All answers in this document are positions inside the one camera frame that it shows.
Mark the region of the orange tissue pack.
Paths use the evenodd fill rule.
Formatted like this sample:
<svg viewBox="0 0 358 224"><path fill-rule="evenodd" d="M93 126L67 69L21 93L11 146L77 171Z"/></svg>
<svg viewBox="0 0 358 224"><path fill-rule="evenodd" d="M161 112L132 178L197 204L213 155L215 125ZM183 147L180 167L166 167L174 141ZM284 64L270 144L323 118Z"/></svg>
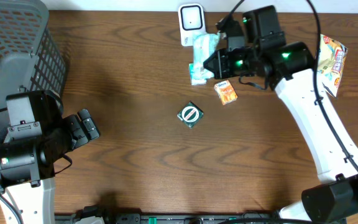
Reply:
<svg viewBox="0 0 358 224"><path fill-rule="evenodd" d="M218 94L223 105L237 100L237 94L229 80L216 83L214 85L214 90Z"/></svg>

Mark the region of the large white snack bag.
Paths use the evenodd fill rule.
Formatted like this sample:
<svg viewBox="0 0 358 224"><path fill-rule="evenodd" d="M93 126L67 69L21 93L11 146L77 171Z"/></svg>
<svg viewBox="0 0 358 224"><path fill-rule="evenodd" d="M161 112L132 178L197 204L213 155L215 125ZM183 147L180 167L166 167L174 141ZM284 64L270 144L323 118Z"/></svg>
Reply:
<svg viewBox="0 0 358 224"><path fill-rule="evenodd" d="M326 35L320 35L318 75L323 79L323 86L333 97L337 97L342 79L348 48L339 41Z"/></svg>

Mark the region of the grey plastic mesh basket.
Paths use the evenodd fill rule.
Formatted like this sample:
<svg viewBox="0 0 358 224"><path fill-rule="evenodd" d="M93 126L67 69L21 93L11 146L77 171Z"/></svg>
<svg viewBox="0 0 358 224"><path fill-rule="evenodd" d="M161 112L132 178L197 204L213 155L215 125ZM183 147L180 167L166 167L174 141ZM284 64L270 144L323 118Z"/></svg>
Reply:
<svg viewBox="0 0 358 224"><path fill-rule="evenodd" d="M34 90L63 95L67 66L48 22L42 1L0 1L0 141L9 124L6 96Z"/></svg>

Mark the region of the small teal tissue pack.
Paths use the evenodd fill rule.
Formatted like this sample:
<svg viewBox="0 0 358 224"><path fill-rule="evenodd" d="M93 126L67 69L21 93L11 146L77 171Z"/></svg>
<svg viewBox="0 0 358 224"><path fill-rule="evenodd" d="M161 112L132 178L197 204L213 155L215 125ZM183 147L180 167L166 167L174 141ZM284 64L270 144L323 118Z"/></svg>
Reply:
<svg viewBox="0 0 358 224"><path fill-rule="evenodd" d="M207 80L205 78L199 77L196 74L192 63L189 64L188 70L189 70L191 85L193 85L193 86L195 86L195 85L205 85L207 83Z"/></svg>

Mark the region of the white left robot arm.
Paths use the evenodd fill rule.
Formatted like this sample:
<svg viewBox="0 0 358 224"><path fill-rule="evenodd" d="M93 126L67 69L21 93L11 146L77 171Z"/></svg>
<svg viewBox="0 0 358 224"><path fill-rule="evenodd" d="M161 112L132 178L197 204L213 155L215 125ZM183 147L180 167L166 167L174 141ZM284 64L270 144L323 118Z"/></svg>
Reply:
<svg viewBox="0 0 358 224"><path fill-rule="evenodd" d="M0 206L7 223L55 223L54 163L99 138L86 109L62 118L60 110L9 110L8 142L0 144Z"/></svg>

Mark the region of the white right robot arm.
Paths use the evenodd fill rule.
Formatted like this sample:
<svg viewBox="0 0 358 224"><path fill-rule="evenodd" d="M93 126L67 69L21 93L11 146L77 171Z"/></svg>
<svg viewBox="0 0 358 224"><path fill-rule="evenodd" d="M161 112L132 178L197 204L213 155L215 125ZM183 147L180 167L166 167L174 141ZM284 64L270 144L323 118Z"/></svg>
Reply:
<svg viewBox="0 0 358 224"><path fill-rule="evenodd" d="M270 223L344 223L358 213L358 148L317 74L318 56L303 42L287 43L273 6L223 17L227 46L203 63L215 78L260 76L295 119L314 160L319 185L281 208Z"/></svg>

